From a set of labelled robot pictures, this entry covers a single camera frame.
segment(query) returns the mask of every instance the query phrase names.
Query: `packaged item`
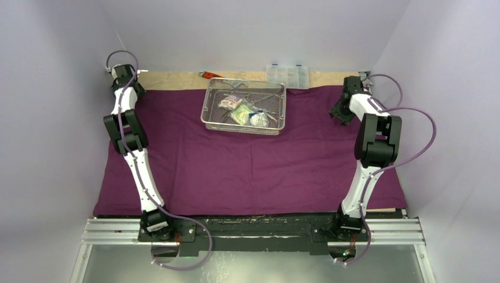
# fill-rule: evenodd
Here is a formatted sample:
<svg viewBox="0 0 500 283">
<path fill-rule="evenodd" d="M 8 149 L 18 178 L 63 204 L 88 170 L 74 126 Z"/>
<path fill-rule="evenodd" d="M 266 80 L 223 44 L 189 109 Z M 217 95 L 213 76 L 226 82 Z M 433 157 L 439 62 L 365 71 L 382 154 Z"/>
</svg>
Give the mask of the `packaged item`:
<svg viewBox="0 0 500 283">
<path fill-rule="evenodd" d="M 250 125 L 254 127 L 268 127 L 269 120 L 267 119 L 267 114 L 265 110 L 258 110 L 256 112 L 250 113 L 248 115 L 250 118 Z"/>
<path fill-rule="evenodd" d="M 242 101 L 243 99 L 237 96 L 226 96 L 223 100 L 221 100 L 221 102 L 219 102 L 219 107 L 233 111 L 238 108 Z"/>
<path fill-rule="evenodd" d="M 249 125 L 249 114 L 253 113 L 254 111 L 250 109 L 249 106 L 247 106 L 245 103 L 240 103 L 238 108 L 231 112 L 231 118 L 235 120 L 236 123 L 244 126 L 244 125 Z"/>
</svg>

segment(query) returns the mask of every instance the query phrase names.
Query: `orange screwdriver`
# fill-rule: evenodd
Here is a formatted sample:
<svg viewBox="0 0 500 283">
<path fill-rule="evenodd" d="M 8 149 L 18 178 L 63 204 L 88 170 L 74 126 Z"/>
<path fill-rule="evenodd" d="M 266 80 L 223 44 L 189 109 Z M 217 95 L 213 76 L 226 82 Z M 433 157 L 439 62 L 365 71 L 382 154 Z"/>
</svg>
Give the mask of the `orange screwdriver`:
<svg viewBox="0 0 500 283">
<path fill-rule="evenodd" d="M 223 76 L 221 75 L 217 75 L 217 74 L 214 74 L 214 73 L 210 73 L 210 72 L 199 72 L 198 73 L 201 77 L 203 78 L 207 78 L 207 79 L 211 79 L 211 78 L 222 78 Z"/>
</svg>

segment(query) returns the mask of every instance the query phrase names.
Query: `metal wire basket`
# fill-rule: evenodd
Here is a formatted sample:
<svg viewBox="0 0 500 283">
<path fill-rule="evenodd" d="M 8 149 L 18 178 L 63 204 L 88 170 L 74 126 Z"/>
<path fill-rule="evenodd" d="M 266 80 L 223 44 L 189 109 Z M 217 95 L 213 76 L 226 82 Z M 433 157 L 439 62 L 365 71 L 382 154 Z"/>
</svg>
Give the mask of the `metal wire basket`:
<svg viewBox="0 0 500 283">
<path fill-rule="evenodd" d="M 219 107 L 226 96 L 246 99 L 255 107 L 265 109 L 268 127 L 242 126 L 230 117 L 230 111 Z M 283 84 L 266 81 L 213 78 L 208 84 L 201 115 L 207 129 L 276 136 L 285 127 L 287 92 Z"/>
</svg>

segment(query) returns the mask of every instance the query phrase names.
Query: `purple cloth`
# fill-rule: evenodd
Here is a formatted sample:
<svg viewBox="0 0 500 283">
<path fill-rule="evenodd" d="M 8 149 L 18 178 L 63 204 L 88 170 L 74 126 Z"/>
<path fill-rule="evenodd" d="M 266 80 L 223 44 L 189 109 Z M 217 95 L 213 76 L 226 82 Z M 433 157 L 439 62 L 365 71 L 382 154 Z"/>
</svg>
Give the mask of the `purple cloth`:
<svg viewBox="0 0 500 283">
<path fill-rule="evenodd" d="M 259 215 L 337 210 L 356 170 L 348 127 L 328 111 L 341 86 L 288 90 L 279 136 L 227 133 L 200 121 L 205 90 L 148 91 L 136 113 L 149 138 L 150 167 L 170 212 Z M 404 208 L 396 172 L 383 174 L 369 208 Z M 132 173 L 110 145 L 95 215 L 139 215 Z"/>
</svg>

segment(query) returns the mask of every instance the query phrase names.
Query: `white wall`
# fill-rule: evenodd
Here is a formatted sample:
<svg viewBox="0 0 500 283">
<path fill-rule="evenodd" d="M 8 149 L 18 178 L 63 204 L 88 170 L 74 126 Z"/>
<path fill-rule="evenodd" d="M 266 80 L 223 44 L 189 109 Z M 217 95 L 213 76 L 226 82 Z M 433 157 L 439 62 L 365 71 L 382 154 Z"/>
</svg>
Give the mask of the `white wall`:
<svg viewBox="0 0 500 283">
<path fill-rule="evenodd" d="M 96 203 L 120 41 L 94 1 L 1 1 L 0 282 L 68 282 Z"/>
<path fill-rule="evenodd" d="M 414 0 L 373 68 L 401 82 L 403 105 L 437 123 L 434 146 L 398 174 L 439 282 L 500 281 L 498 11 L 495 0 Z M 375 82 L 394 105 L 396 88 Z M 428 141 L 430 124 L 400 114 L 402 160 Z"/>
<path fill-rule="evenodd" d="M 373 67 L 409 0 L 101 0 L 150 70 Z"/>
</svg>

